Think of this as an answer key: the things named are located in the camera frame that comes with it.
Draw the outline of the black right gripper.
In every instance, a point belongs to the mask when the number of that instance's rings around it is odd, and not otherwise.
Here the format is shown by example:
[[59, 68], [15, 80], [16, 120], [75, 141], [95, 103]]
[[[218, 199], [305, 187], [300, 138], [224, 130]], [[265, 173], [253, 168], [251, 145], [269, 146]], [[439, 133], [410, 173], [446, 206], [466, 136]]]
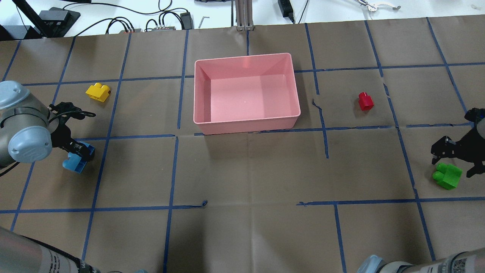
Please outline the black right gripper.
[[466, 177], [471, 178], [485, 172], [485, 109], [468, 110], [464, 118], [473, 123], [473, 128], [459, 141], [453, 141], [447, 135], [436, 141], [431, 146], [432, 164], [435, 165], [442, 158], [457, 158], [473, 163], [474, 166], [466, 172]]

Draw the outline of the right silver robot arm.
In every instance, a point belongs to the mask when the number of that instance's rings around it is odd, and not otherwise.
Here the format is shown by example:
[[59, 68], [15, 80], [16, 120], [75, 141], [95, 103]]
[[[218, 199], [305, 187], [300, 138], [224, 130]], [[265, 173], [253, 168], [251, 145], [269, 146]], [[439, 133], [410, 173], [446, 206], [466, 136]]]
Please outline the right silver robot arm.
[[[432, 164], [436, 171], [432, 174], [433, 180], [442, 188], [451, 190], [456, 188], [462, 171], [451, 164], [441, 163], [443, 158], [456, 158], [473, 163], [466, 171], [466, 177], [484, 173], [484, 109], [472, 108], [464, 118], [473, 123], [469, 130], [459, 141], [453, 141], [445, 135], [436, 141], [430, 149]], [[485, 270], [484, 248], [473, 251], [459, 252], [444, 259], [438, 259], [419, 265], [404, 261], [385, 262], [381, 257], [370, 255], [360, 265], [358, 273], [483, 273]]]

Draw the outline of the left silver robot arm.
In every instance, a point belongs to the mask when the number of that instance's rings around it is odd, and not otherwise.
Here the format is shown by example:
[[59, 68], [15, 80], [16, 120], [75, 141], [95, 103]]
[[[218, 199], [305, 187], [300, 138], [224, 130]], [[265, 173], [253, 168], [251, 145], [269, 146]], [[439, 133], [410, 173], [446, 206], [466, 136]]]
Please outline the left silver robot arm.
[[45, 159], [54, 147], [68, 153], [63, 167], [80, 173], [95, 155], [95, 148], [71, 137], [66, 125], [71, 118], [82, 120], [95, 114], [71, 102], [46, 106], [16, 81], [0, 84], [0, 165], [5, 169], [17, 163]]

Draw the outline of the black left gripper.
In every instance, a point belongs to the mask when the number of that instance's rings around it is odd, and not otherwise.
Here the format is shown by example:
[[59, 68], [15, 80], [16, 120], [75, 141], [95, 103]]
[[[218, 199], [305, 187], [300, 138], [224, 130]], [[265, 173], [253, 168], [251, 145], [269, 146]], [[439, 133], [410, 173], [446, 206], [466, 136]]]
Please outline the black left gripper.
[[54, 131], [51, 133], [53, 147], [59, 147], [66, 152], [76, 154], [86, 162], [92, 161], [95, 152], [91, 151], [83, 143], [71, 138], [71, 130], [66, 123], [70, 118], [83, 120], [86, 117], [93, 118], [96, 114], [89, 111], [83, 111], [81, 108], [75, 107], [71, 102], [60, 102], [57, 105], [50, 104], [48, 110], [50, 111], [48, 120], [50, 125], [57, 122]]

